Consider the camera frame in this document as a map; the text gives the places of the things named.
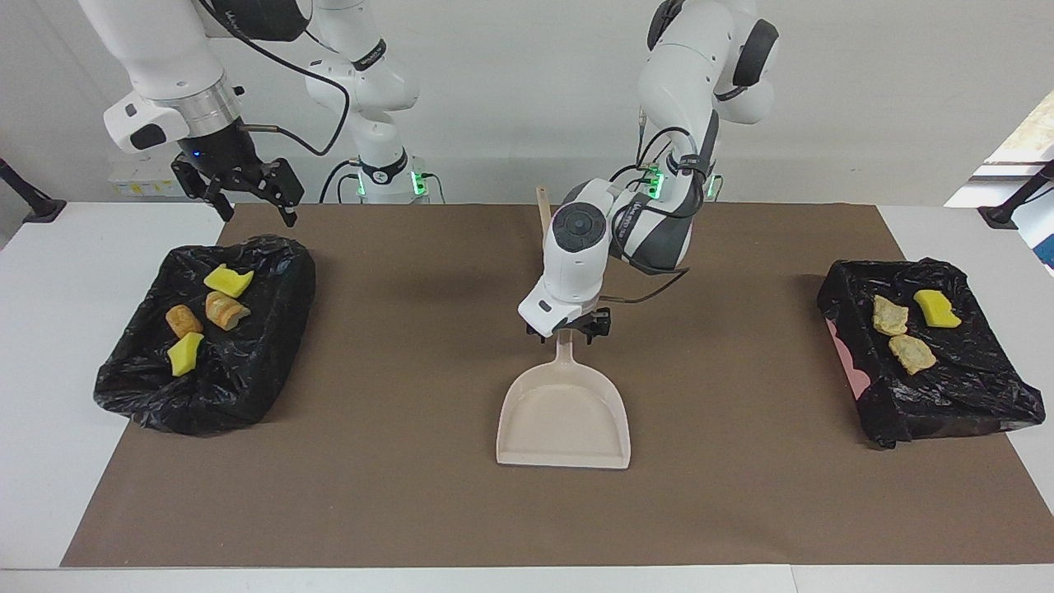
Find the notched yellow sponge piece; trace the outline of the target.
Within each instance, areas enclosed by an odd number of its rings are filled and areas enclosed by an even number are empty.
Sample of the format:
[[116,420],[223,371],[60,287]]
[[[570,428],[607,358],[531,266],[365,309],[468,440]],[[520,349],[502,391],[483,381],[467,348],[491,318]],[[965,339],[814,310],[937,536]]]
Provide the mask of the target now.
[[249,270],[247,273],[237,273],[236,270],[221,264],[215,266],[204,277],[203,284],[214,290],[214,292],[226,294],[231,299],[237,299],[251,285],[253,278],[254,270]]

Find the black plastic trash bag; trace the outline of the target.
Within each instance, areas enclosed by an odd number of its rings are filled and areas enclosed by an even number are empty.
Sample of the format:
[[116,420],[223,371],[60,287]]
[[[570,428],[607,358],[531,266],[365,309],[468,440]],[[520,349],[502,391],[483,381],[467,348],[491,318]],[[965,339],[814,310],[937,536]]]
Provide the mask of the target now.
[[[915,292],[936,289],[963,323],[926,327]],[[910,308],[907,334],[925,341],[937,364],[907,375],[889,349],[889,335],[872,327],[876,294]],[[1045,421],[1042,394],[1013,368],[979,307],[965,273],[942,260],[837,260],[817,295],[858,369],[872,380],[855,401],[873,443],[971,437],[1034,427]]]
[[[252,273],[240,296],[249,315],[225,330],[206,320],[206,277],[219,266]],[[301,345],[316,266],[296,240],[264,234],[232,246],[172,249],[96,376],[99,408],[162,432],[206,436],[256,424],[274,406]],[[194,367],[177,376],[165,320],[188,307],[203,321]]]

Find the pale-ended croissant piece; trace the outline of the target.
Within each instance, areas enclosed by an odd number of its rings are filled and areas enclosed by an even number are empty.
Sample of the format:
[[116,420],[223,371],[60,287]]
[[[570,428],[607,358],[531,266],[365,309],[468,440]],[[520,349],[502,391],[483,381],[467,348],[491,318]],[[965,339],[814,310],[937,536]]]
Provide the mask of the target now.
[[250,315],[250,308],[242,305],[240,301],[222,292],[209,292],[206,296],[207,319],[223,331],[233,330]]

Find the white wall socket box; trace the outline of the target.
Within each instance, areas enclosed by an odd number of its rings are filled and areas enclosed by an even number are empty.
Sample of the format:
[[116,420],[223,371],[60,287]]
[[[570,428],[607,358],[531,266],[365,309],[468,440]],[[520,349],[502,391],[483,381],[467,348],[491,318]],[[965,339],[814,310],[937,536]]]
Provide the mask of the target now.
[[170,159],[116,162],[110,169],[108,181],[121,198],[188,200],[184,189],[170,169]]

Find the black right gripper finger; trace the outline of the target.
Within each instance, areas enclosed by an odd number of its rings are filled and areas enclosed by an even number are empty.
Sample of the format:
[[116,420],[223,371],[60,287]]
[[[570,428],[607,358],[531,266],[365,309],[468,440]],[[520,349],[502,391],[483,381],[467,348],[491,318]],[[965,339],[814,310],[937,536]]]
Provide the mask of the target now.
[[222,178],[213,176],[206,181],[201,173],[193,166],[186,156],[177,156],[170,163],[177,183],[188,198],[201,200],[208,206],[213,207],[225,222],[229,222],[234,215],[230,200],[222,192]]
[[260,162],[242,172],[247,192],[278,210],[285,226],[294,228],[305,189],[286,158]]

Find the brown table mat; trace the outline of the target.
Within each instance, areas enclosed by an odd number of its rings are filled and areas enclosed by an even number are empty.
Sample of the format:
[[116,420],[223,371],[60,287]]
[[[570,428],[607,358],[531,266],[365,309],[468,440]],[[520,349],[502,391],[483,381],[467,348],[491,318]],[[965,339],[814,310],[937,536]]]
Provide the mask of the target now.
[[1006,436],[870,447],[814,297],[898,259],[874,207],[703,209],[692,272],[577,357],[621,391],[626,470],[505,468],[508,386],[551,357],[515,308],[534,206],[306,207],[319,270],[260,424],[129,424],[65,567],[1054,564]]

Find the black stand foot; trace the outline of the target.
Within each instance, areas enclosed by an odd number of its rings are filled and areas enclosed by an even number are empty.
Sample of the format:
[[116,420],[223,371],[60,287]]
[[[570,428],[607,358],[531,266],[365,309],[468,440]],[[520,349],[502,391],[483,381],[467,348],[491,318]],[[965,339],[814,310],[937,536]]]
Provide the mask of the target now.
[[1054,159],[1046,161],[1031,179],[1017,187],[1003,203],[991,207],[977,207],[977,212],[985,224],[996,230],[1017,230],[1013,215],[1018,207],[1023,207],[1031,200],[1041,198],[1046,192],[1054,190]]
[[24,224],[48,224],[56,221],[69,205],[67,200],[50,198],[45,192],[23,180],[3,158],[0,158],[0,179],[30,206],[30,214],[23,218]]

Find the brown bun piece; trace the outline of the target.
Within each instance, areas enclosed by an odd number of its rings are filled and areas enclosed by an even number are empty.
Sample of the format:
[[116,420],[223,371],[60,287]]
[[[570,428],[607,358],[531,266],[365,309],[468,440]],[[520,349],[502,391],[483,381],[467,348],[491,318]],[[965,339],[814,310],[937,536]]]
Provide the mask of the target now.
[[191,308],[180,304],[172,307],[165,312],[165,323],[173,331],[177,340],[181,340],[188,334],[202,334],[203,323],[197,318]]

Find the beige plastic dustpan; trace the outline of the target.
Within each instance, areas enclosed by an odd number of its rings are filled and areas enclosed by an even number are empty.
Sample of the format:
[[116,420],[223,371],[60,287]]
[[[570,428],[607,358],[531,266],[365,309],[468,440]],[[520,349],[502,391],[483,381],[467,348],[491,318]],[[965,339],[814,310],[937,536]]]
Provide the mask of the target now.
[[626,470],[630,427],[620,391],[573,354],[572,331],[557,332],[557,356],[520,374],[497,417],[496,462]]

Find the yellow sponge wedge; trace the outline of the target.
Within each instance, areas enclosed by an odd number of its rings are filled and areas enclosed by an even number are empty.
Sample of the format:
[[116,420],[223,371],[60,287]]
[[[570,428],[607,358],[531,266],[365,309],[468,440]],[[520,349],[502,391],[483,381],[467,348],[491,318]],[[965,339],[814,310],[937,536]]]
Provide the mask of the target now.
[[172,376],[186,376],[190,371],[194,371],[197,365],[198,349],[204,337],[201,333],[187,333],[179,338],[175,344],[168,348],[168,359],[170,361],[170,374]]

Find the striped croissant piece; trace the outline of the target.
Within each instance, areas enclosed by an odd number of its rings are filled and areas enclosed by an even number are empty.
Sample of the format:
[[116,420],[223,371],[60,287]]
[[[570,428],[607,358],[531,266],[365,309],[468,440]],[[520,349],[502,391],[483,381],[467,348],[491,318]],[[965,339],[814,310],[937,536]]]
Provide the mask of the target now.
[[907,319],[910,319],[910,308],[900,307],[881,294],[874,296],[872,327],[877,333],[889,337],[907,334]]
[[910,376],[937,364],[937,357],[930,345],[910,334],[893,335],[889,338],[889,349]]

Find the pink bin box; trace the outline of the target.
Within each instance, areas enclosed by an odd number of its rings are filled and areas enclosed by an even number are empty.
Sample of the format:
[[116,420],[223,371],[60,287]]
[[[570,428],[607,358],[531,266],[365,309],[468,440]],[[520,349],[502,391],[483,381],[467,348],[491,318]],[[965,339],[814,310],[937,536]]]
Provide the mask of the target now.
[[844,374],[846,374],[848,386],[851,387],[851,392],[853,393],[853,398],[855,401],[859,401],[865,393],[866,388],[872,384],[872,380],[864,371],[856,367],[846,343],[844,343],[838,335],[835,323],[828,319],[824,319],[824,322],[828,327],[832,344],[835,347],[841,367]]

